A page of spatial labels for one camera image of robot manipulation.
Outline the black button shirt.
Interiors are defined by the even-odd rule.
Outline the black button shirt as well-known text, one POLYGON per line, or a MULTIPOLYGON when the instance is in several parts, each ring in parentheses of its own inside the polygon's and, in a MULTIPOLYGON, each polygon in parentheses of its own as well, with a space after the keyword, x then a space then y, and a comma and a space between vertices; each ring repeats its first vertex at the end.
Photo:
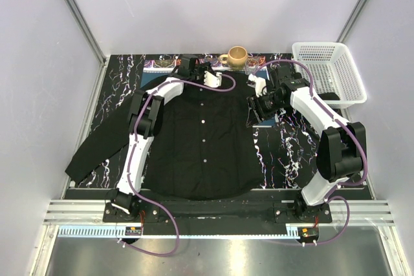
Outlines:
POLYGON ((140 187, 190 200, 228 198, 264 180, 246 126, 255 94, 243 73, 224 71, 218 92, 193 85, 169 101, 144 162, 140 187))

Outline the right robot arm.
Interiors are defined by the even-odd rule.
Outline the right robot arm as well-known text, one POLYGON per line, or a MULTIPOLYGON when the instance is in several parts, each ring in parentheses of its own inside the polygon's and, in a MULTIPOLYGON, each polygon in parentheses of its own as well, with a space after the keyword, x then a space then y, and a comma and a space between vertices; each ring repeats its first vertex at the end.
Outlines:
POLYGON ((322 212, 336 188, 347 185, 355 175, 367 174, 366 133, 360 122, 351 123, 330 108, 313 87, 312 77, 280 67, 269 80, 249 74, 247 127, 271 119, 276 111, 297 110, 320 137, 317 172, 301 190, 290 212, 300 222, 311 222, 322 212))

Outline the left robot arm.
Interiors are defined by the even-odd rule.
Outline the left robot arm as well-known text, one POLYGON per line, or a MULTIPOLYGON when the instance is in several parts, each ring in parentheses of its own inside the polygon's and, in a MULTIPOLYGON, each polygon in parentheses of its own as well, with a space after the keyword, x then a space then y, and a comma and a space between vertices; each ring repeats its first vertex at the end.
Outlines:
POLYGON ((142 174, 148 151, 162 127, 165 104, 182 95, 186 85, 216 91, 221 83, 222 74, 215 72, 209 62, 201 63, 188 54, 165 81, 133 96, 127 158, 116 189, 105 199, 104 222, 133 222, 143 215, 139 196, 142 174))

